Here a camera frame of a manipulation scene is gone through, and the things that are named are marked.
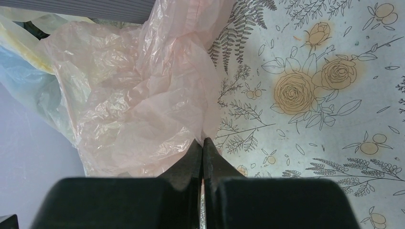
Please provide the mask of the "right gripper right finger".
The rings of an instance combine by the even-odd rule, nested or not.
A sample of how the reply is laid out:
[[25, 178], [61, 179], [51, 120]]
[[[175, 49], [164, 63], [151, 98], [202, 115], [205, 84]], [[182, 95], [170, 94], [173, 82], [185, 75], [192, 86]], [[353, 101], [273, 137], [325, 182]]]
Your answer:
[[247, 178], [217, 151], [202, 147], [209, 229], [357, 229], [339, 186], [327, 179]]

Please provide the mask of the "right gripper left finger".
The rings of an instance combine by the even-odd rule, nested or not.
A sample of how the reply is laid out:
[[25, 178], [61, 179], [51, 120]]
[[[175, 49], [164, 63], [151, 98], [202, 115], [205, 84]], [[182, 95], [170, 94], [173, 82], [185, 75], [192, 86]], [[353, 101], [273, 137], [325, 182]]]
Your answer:
[[153, 178], [71, 177], [48, 192], [34, 229], [197, 229], [202, 147]]

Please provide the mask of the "clear yellowish plastic bag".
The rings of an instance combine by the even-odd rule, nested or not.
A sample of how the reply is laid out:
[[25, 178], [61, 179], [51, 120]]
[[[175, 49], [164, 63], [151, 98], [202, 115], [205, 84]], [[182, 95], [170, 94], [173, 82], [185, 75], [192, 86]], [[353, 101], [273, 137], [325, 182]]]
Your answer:
[[23, 23], [32, 22], [40, 32], [51, 34], [71, 21], [92, 23], [87, 17], [0, 8], [1, 84], [73, 144], [74, 134], [51, 62], [38, 50], [39, 38], [23, 27]]

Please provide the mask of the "pink plastic trash bag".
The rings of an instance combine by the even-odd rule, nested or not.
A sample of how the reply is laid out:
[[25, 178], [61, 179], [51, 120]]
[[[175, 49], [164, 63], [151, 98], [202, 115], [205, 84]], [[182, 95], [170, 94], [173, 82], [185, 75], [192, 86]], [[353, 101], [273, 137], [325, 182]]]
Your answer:
[[219, 128], [207, 50], [233, 0], [158, 0], [141, 28], [71, 22], [40, 41], [90, 177], [157, 176]]

